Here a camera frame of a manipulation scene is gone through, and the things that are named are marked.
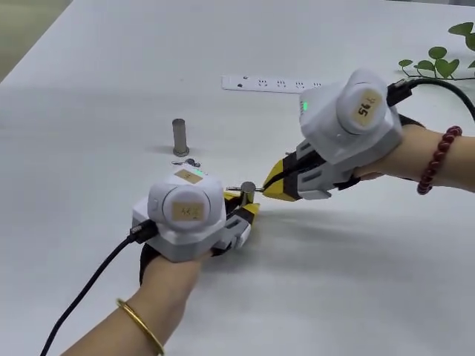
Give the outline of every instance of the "metal rod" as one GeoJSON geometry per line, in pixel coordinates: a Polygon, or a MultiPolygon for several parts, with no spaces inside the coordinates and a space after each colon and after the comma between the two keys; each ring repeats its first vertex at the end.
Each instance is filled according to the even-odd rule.
{"type": "MultiPolygon", "coordinates": [[[[227,191],[240,191],[240,187],[227,187],[226,188],[227,191]]],[[[254,190],[255,192],[257,193],[263,193],[264,192],[264,188],[256,188],[254,190]]]]}
{"type": "Polygon", "coordinates": [[[185,120],[175,119],[171,122],[173,126],[173,153],[175,156],[184,157],[190,153],[189,147],[186,145],[186,126],[185,120]]]}

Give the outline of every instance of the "electrical outlet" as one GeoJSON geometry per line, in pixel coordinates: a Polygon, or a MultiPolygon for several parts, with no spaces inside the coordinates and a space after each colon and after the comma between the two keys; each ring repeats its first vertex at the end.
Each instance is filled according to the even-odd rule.
{"type": "Polygon", "coordinates": [[[262,76],[223,76],[224,90],[266,91],[270,93],[302,93],[306,89],[320,87],[314,79],[266,78],[262,76]]]}

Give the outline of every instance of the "forearm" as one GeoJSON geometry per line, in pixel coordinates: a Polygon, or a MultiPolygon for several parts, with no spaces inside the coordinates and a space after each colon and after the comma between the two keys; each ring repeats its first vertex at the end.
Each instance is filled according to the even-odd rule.
{"type": "Polygon", "coordinates": [[[455,139],[435,183],[475,192],[475,137],[455,139]]]}
{"type": "MultiPolygon", "coordinates": [[[[442,133],[409,125],[404,128],[404,141],[390,155],[362,173],[376,171],[418,182],[432,160],[442,133]]],[[[457,137],[452,143],[434,185],[475,191],[475,137],[457,137]]]]}
{"type": "MultiPolygon", "coordinates": [[[[173,264],[161,258],[150,265],[140,290],[128,305],[164,345],[177,328],[200,262],[173,264]]],[[[63,356],[156,356],[139,326],[116,309],[67,350],[63,356]]]]}

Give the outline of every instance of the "handwritten label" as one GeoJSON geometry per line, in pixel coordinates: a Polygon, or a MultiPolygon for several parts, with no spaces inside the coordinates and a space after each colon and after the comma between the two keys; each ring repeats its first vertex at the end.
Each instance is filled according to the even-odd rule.
{"type": "Polygon", "coordinates": [[[368,126],[374,117],[374,113],[381,104],[382,98],[378,92],[372,89],[366,89],[361,96],[360,105],[358,105],[353,113],[353,119],[363,127],[368,126]]]}
{"type": "Polygon", "coordinates": [[[171,207],[173,221],[203,221],[204,204],[202,202],[174,202],[171,207]]]}
{"type": "Polygon", "coordinates": [[[202,177],[196,174],[193,174],[192,172],[187,171],[186,169],[182,169],[181,171],[178,171],[177,173],[175,173],[175,176],[181,179],[184,179],[186,182],[191,183],[191,184],[196,184],[203,179],[202,177]]]}

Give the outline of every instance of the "hand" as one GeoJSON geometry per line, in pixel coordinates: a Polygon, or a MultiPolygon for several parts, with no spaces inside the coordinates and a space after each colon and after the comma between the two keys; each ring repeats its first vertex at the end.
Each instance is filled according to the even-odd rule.
{"type": "Polygon", "coordinates": [[[370,180],[386,174],[418,182],[442,135],[418,125],[404,126],[403,133],[398,147],[379,161],[357,168],[355,175],[370,180]]]}

